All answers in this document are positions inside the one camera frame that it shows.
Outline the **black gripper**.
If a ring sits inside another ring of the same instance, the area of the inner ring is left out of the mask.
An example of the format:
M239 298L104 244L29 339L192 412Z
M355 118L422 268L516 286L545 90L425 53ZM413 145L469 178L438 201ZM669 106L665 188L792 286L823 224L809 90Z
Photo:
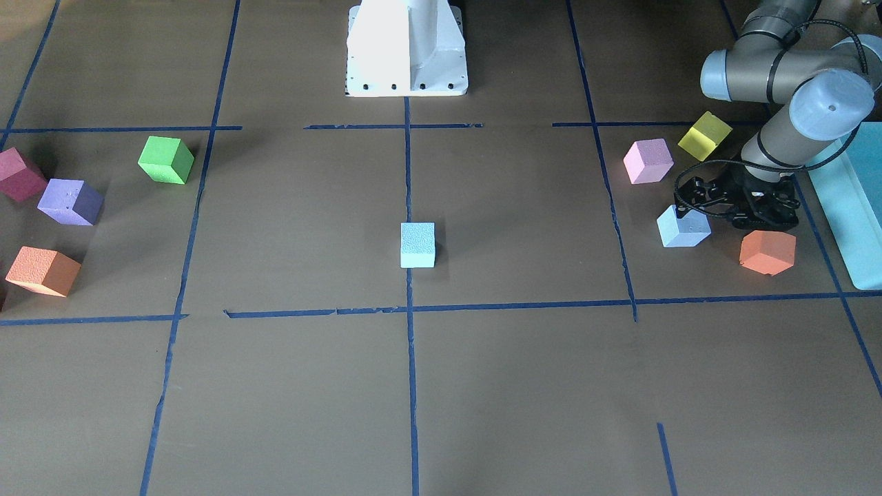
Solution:
M789 176L770 183L744 167L729 167L721 178L687 179L678 194L687 210L725 220L737 229L791 230L798 225L800 202Z

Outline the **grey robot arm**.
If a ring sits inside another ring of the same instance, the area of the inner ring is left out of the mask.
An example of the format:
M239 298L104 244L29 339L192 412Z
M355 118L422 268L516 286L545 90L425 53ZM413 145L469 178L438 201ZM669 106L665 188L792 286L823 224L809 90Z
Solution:
M730 50L706 57L703 93L722 101L768 103L778 112L730 159L717 178L675 179L675 217L692 211L734 228L787 231L798 224L794 174L841 139L849 145L876 106L880 37L829 25L846 38L826 50L798 50L819 2L762 1L747 16Z

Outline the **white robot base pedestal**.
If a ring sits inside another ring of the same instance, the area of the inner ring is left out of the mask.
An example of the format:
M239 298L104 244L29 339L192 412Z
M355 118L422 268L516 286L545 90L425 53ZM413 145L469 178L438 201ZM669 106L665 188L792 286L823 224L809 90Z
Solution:
M349 9L346 61L350 97L464 95L461 9L448 1L362 1Z

